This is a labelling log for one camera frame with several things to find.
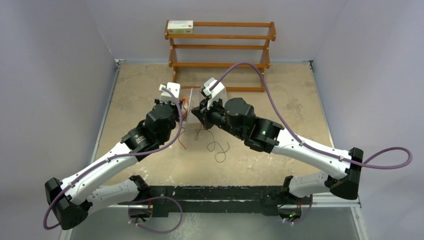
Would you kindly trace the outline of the white plastic cable spool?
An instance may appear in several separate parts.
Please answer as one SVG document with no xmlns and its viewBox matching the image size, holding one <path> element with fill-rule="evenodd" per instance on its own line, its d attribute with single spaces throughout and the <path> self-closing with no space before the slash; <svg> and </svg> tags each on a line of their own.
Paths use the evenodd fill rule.
<svg viewBox="0 0 424 240">
<path fill-rule="evenodd" d="M 182 107 L 182 114 L 185 115 L 183 123 L 185 124 L 199 124 L 200 121 L 194 116 L 191 110 L 199 106 L 200 101 L 203 99 L 200 93 L 200 88 L 187 88 L 181 89 L 179 98 L 184 101 Z"/>
</svg>

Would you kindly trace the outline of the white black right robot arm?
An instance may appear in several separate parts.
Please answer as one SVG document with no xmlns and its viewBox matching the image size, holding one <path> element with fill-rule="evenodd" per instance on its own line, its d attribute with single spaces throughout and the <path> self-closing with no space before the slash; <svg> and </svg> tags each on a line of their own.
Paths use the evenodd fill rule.
<svg viewBox="0 0 424 240">
<path fill-rule="evenodd" d="M 221 99 L 208 104 L 203 99 L 191 110 L 208 130 L 216 126 L 243 141 L 257 152 L 282 155 L 319 169 L 305 176 L 287 176 L 280 196 L 288 204 L 317 193 L 331 193 L 346 200 L 358 198 L 362 162 L 359 148 L 340 150 L 301 137 L 296 140 L 287 128 L 272 120 L 258 117 L 254 107 L 240 97 L 226 103 Z"/>
</svg>

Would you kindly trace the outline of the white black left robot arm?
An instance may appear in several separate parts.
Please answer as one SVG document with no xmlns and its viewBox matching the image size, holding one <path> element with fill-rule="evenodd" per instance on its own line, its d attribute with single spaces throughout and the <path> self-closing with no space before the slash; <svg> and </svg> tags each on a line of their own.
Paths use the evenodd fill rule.
<svg viewBox="0 0 424 240">
<path fill-rule="evenodd" d="M 157 199 L 139 175 L 115 185 L 105 186 L 104 183 L 147 156 L 170 147 L 177 140 L 176 137 L 170 138 L 171 132 L 175 128 L 182 129 L 182 118 L 178 98 L 167 102 L 156 100 L 146 118 L 108 153 L 67 178 L 49 179 L 44 184 L 48 208 L 43 217 L 43 228 L 69 230 L 103 208 L 121 203 L 142 205 Z"/>
</svg>

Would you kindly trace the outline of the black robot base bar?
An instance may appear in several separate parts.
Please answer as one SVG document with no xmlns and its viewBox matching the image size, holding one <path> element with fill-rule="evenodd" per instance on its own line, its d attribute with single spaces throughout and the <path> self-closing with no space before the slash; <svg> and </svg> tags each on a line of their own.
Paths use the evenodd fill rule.
<svg viewBox="0 0 424 240">
<path fill-rule="evenodd" d="M 302 215 L 301 206 L 312 198 L 298 198 L 288 192 L 285 185 L 256 186 L 172 186 L 148 185 L 139 175 L 129 178 L 135 183 L 136 205 L 152 207 L 154 218 L 164 218 L 170 213 L 255 213 L 279 216 L 294 220 Z"/>
</svg>

